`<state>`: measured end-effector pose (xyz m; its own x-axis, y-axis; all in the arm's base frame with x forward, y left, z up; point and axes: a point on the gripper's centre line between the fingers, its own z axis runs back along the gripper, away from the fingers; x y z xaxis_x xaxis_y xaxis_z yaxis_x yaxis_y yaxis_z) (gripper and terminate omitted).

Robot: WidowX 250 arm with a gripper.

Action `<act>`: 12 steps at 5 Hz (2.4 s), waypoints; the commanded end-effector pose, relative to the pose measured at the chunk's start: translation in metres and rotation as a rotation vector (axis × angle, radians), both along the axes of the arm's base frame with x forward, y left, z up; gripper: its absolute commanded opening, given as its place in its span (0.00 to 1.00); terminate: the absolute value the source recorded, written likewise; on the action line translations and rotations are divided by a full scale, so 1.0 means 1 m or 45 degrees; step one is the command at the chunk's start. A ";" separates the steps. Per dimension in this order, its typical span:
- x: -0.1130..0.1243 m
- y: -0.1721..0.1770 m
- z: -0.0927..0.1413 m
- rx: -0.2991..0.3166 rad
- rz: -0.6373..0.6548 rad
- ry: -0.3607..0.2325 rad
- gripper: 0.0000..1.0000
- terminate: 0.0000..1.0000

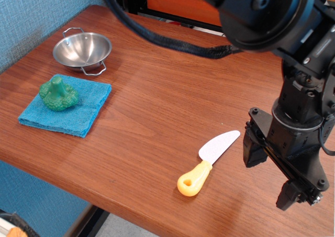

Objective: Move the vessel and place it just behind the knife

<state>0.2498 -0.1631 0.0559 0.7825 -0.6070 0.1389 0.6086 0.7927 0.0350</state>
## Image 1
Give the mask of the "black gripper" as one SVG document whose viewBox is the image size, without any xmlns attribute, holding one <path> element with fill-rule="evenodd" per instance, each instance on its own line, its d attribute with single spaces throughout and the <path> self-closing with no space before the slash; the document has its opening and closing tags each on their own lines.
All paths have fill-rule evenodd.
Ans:
<svg viewBox="0 0 335 237">
<path fill-rule="evenodd" d="M 272 114 L 256 107 L 243 138 L 243 161 L 247 168 L 271 159 L 286 176 L 276 206 L 286 211 L 294 203 L 320 202 L 329 182 L 319 151 L 330 134 L 330 117 L 299 123 L 279 108 Z"/>
</svg>

